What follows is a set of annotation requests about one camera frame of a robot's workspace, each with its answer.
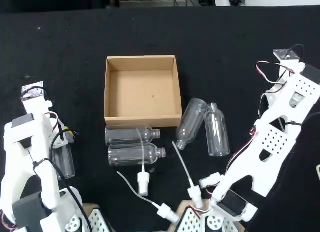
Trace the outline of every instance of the black fabric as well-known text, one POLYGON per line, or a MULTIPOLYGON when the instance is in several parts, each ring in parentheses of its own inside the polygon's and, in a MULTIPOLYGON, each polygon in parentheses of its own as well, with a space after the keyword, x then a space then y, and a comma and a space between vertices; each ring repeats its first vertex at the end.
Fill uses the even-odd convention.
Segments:
MULTIPOLYGON (((169 223, 156 215, 153 206, 136 198, 109 167, 104 139, 106 57, 175 55, 183 110, 191 98, 217 103, 225 114, 234 153, 250 138, 260 95, 271 87, 257 73, 255 63, 275 62, 273 49, 300 43, 305 46, 305 62, 320 68, 319 16, 319 6, 0 15, 0 135, 5 123, 25 114, 19 99, 21 86, 43 80, 59 115, 81 134, 72 147, 76 177, 69 184, 79 189, 85 203, 99 204, 116 231, 166 230, 169 223)), ((262 68, 271 80, 277 79, 277 67, 262 68)), ((316 105, 313 111, 319 110, 316 105)), ((319 129, 318 117, 302 127, 280 187, 252 220, 250 232, 317 230, 319 129)), ((171 144, 175 130, 161 129, 161 139, 154 143, 166 147, 167 158, 147 168, 153 171, 149 198, 174 210, 189 198, 188 180, 171 144)), ((182 156, 195 182, 224 173, 229 159, 209 157, 204 126, 182 156)), ((1 177, 5 157, 1 148, 1 177)), ((137 189, 140 169, 119 170, 137 189)))

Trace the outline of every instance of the empty bottle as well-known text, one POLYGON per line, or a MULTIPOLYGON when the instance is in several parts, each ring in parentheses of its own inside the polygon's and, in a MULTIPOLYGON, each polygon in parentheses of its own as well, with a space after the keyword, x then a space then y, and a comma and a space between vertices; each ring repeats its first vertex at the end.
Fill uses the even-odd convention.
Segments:
POLYGON ((205 114, 205 131, 210 156, 227 156, 230 154, 227 126, 224 114, 216 103, 209 104, 205 114))
POLYGON ((150 143, 153 139, 160 138, 160 129, 152 129, 150 126, 130 129, 108 129, 105 128, 105 143, 109 144, 137 144, 150 143))
MULTIPOLYGON (((70 179, 76 176, 74 160, 72 157, 72 151, 70 144, 65 146, 54 148, 52 151, 52 161, 62 171, 65 179, 70 179)), ((61 180, 61 176, 57 174, 58 180, 61 180)))
POLYGON ((190 100, 176 130, 176 147, 179 150, 184 150, 187 144, 194 141, 204 121, 207 109, 208 105, 203 100, 199 98, 190 100))
POLYGON ((151 165, 164 157, 166 149, 157 148, 153 143, 111 144, 108 151, 110 166, 136 166, 142 165, 143 161, 145 165, 151 165))

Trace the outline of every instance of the bottle neck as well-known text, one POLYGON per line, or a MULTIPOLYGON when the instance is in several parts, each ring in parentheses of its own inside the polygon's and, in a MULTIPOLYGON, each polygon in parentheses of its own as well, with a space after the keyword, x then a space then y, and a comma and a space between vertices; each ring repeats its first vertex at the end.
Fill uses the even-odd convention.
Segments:
POLYGON ((155 156, 158 158, 165 158, 166 157, 166 149, 165 148, 157 148, 155 150, 155 156))
POLYGON ((211 112, 218 111, 218 105, 216 103, 209 104, 209 111, 211 111, 211 112))
POLYGON ((151 132, 151 137, 153 139, 160 139, 160 129, 153 129, 151 132))

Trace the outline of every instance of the open cardboard box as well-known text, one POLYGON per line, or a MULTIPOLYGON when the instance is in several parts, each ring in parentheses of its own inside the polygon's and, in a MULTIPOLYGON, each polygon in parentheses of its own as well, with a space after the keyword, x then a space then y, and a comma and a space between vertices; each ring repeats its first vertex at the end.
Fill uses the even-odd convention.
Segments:
POLYGON ((108 128, 176 127, 182 116, 176 57, 107 57, 104 119, 108 128))

